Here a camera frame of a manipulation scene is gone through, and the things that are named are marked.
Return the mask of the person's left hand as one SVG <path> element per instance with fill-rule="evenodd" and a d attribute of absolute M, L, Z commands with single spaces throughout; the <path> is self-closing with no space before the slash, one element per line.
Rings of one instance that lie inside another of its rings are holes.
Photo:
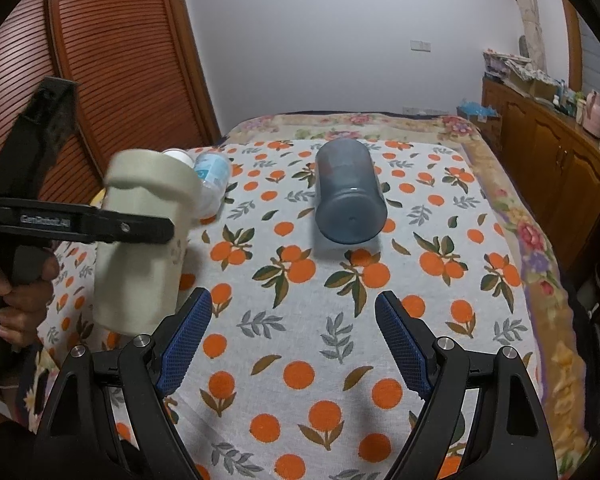
<path fill-rule="evenodd" d="M 12 286 L 0 270 L 0 297 L 6 304 L 0 310 L 0 337 L 20 348 L 38 339 L 38 326 L 46 319 L 47 306 L 53 299 L 59 264 L 50 249 L 45 255 L 41 277 L 33 283 Z"/>

